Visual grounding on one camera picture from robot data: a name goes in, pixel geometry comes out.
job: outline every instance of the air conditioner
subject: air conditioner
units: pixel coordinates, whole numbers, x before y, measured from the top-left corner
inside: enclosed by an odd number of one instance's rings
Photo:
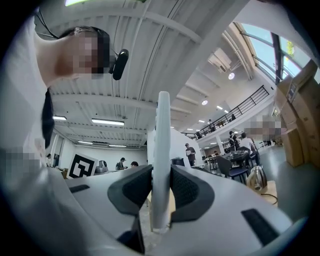
[[[227,72],[230,69],[231,60],[225,52],[218,48],[208,59],[211,65],[215,65],[221,73]]]

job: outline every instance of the floor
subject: floor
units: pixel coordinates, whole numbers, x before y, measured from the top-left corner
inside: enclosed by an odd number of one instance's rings
[[[308,216],[319,192],[320,170],[311,163],[293,168],[286,162],[282,146],[266,146],[259,152],[267,180],[275,181],[278,208],[293,222]],[[149,252],[160,242],[161,235],[150,230],[149,207],[146,204],[140,210],[140,222],[145,250]]]

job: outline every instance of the metal kettle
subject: metal kettle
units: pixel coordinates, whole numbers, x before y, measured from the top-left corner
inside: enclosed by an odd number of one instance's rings
[[[262,166],[256,165],[246,179],[246,185],[258,194],[263,194],[267,191],[267,177]]]

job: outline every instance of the white shirt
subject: white shirt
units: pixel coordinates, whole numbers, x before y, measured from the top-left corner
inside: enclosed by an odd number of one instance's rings
[[[3,59],[0,76],[0,148],[28,153],[46,164],[42,110],[47,87],[36,57],[35,23],[20,28]]]
[[[240,142],[240,147],[246,147],[250,150],[250,155],[252,154],[251,144],[253,145],[253,141],[250,138],[243,138]]]

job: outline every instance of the hair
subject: hair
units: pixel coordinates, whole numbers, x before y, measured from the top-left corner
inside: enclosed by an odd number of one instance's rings
[[[112,65],[110,62],[110,36],[104,30],[94,26],[76,26],[65,30],[58,39],[73,36],[77,29],[81,32],[92,32],[97,36],[98,44],[98,68],[92,72],[93,74],[103,74],[105,68],[110,68]]]

